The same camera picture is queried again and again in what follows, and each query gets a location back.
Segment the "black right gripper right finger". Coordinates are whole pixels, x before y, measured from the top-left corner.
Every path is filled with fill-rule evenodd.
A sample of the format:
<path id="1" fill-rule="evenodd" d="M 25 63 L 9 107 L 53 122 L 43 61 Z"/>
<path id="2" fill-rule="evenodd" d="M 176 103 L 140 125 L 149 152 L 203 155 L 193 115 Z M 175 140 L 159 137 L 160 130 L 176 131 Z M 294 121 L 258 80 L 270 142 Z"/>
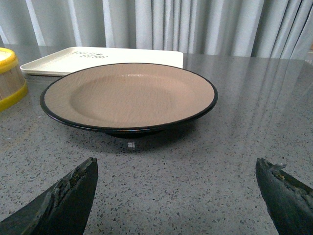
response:
<path id="1" fill-rule="evenodd" d="M 313 233 L 313 189 L 283 171 L 284 165 L 258 158 L 256 178 L 268 213 L 281 235 Z"/>

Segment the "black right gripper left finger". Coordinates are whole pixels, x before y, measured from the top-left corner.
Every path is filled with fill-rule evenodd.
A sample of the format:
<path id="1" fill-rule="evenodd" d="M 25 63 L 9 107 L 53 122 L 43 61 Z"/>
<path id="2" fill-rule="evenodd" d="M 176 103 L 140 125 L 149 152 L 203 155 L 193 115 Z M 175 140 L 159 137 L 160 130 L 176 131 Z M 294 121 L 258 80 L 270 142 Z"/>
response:
<path id="1" fill-rule="evenodd" d="M 98 180 L 88 158 L 26 206 L 0 223 L 2 235 L 82 235 Z"/>

